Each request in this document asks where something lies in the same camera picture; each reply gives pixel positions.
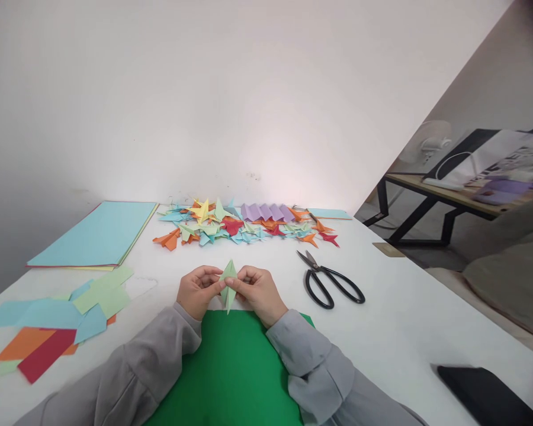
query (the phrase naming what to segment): sleeve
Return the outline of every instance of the sleeve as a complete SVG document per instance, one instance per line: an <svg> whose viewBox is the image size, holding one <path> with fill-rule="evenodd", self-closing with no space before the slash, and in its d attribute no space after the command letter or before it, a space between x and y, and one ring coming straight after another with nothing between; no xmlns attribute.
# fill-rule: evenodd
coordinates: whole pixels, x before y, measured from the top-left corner
<svg viewBox="0 0 533 426"><path fill-rule="evenodd" d="M288 391L306 426L426 424L361 374L297 311L284 314L266 336L290 374Z"/></svg>
<svg viewBox="0 0 533 426"><path fill-rule="evenodd" d="M48 396L15 426L141 425L201 343L201 322L176 302L74 384Z"/></svg>

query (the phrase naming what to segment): black scissors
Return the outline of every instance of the black scissors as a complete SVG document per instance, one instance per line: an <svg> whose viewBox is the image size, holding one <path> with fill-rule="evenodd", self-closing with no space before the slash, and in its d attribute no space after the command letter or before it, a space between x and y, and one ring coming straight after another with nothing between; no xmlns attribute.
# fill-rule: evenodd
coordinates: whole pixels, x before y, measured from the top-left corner
<svg viewBox="0 0 533 426"><path fill-rule="evenodd" d="M351 300L352 302L355 302L357 304L362 304L365 302L365 296L363 295L363 293L361 292L361 290L357 287L357 285L355 285L353 283L352 280L350 280L349 278L347 278L346 276L344 275L341 275L339 272L336 272L334 270L331 270L325 266L321 266L321 265L318 265L316 263L316 261L314 260L314 258L312 257L312 255L310 253L308 253L308 251L306 250L306 256L304 256L302 253L300 253L298 250L296 250L296 253L298 253L298 255L302 258L302 260L304 260L308 266L310 266L310 269L308 270L308 272L306 272L306 291L308 291L308 294L310 295L310 297L318 304L320 305L322 308L324 309L333 309L333 307L335 306L335 304L333 303L333 299L332 297L330 296L330 293L327 292L326 288L324 287L324 285L322 284L322 282L320 281L320 279L317 277L316 275L316 272L324 272L327 277L332 280L332 282L341 290L341 292L349 299ZM340 277L342 280L344 280L347 284L349 284L351 286L352 289L354 289L355 293L357 293L357 297L353 296L351 293L349 293L345 288L343 288L343 286L338 282L338 280L336 280L333 276L337 276L337 277ZM314 281L316 281L316 284L318 284L318 287L320 288L320 290L322 290L322 292L324 293L324 296L326 297L328 303L325 304L324 302L322 302L320 299L318 299L318 297L314 294L314 292L312 291L312 287L310 286L310 277L313 276L314 277Z"/></svg>

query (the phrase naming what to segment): white wall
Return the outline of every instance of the white wall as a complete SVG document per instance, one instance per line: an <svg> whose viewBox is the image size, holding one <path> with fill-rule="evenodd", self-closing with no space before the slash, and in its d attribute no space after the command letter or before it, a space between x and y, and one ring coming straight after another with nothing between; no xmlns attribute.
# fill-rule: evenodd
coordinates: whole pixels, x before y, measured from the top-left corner
<svg viewBox="0 0 533 426"><path fill-rule="evenodd" d="M0 0L0 290L103 199L354 212L510 0Z"/></svg>
<svg viewBox="0 0 533 426"><path fill-rule="evenodd" d="M516 0L454 79L426 120L446 120L459 140L467 129L533 128L533 1ZM440 161L431 160L426 170ZM420 166L399 164L397 171L420 171ZM394 194L398 187L391 188ZM405 219L423 196L405 191L391 209ZM451 207L437 204L415 228L439 237L444 214ZM468 259L481 253L476 231L486 222L470 214L456 219L452 246Z"/></svg>

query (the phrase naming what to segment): desk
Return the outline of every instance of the desk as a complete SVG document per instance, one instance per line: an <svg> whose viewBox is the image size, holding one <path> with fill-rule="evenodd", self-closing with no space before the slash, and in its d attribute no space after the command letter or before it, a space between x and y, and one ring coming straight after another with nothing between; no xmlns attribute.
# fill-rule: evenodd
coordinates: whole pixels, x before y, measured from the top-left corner
<svg viewBox="0 0 533 426"><path fill-rule="evenodd" d="M410 191L426 196L426 199L411 213L409 217L398 227L398 229L387 238L386 241L396 247L444 247L450 244L452 229L457 216L462 213L471 213L487 220L493 220L500 214L511 208L524 204L533 199L533 190L527 191L521 198L513 203L499 206L484 204L472 200L472 197L479 188L465 187L461 191L439 188L427 185L421 180L424 175L419 173L387 173L377 184L377 195L379 199L380 212L372 218L367 219L363 224L367 227L379 222L389 215L386 182L401 186ZM455 207L454 210L446 213L442 225L442 236L440 240L404 240L402 239L410 229L437 203L442 202Z"/></svg>
<svg viewBox="0 0 533 426"><path fill-rule="evenodd" d="M389 258L372 243L382 239L360 222L328 220L341 248L319 242L319 249L294 238L273 238L252 245L218 240L215 245L179 246L169 252L152 242L174 225L153 217L125 261L135 276L158 286L133 300L107 331L87 341L75 355L62 357L32 386L18 373L0 377L0 426L11 425L51 392L74 382L104 362L110 353L140 331L175 300L179 279L210 264L225 267L233 259L269 269L282 299L312 317L316 328L353 364L392 398L411 407L431 426L476 424L432 365L482 366L502 379L533 408L533 352L506 334L407 258ZM296 250L310 250L321 264L338 270L361 288L367 301L357 305L333 286L336 307L327 311L306 294L306 266ZM32 269L0 294L7 300L44 298L70 292L103 272ZM211 309L220 309L220 300ZM235 301L234 309L242 306ZM14 337L0 328L0 352Z"/></svg>

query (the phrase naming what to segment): white table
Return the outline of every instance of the white table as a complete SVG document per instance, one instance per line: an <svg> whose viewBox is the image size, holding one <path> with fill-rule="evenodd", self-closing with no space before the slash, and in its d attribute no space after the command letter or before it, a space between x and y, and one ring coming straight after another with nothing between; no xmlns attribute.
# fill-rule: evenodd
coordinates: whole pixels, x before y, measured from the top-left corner
<svg viewBox="0 0 533 426"><path fill-rule="evenodd" d="M152 239L170 232L174 225L157 218L151 219L125 264L137 277L156 279L158 286L135 299L117 315L114 325L87 341L75 355L56 361L34 385L19 372L1 376L0 425L12 424L49 393L105 361L117 346L173 303L179 279L186 272L201 264L224 268L229 259L237 269L245 264L269 269L290 308L310 315L316 328L360 371L431 426L476 424L437 378L432 369L435 364L485 367L533 409L533 352L409 259L386 257L372 245L382 239L360 222L324 222L339 234L341 248L320 240L316 249L293 238L275 237L252 245L238 246L225 239L205 247L178 245L170 253ZM296 250L309 250L322 265L351 278L365 294L366 303L352 303L328 282L335 309L327 311L314 304L303 284L306 265ZM103 274L33 269L0 294L0 304L70 292ZM235 309L243 308L235 303ZM220 308L219 300L212 302L211 309ZM16 332L0 328L0 351Z"/></svg>

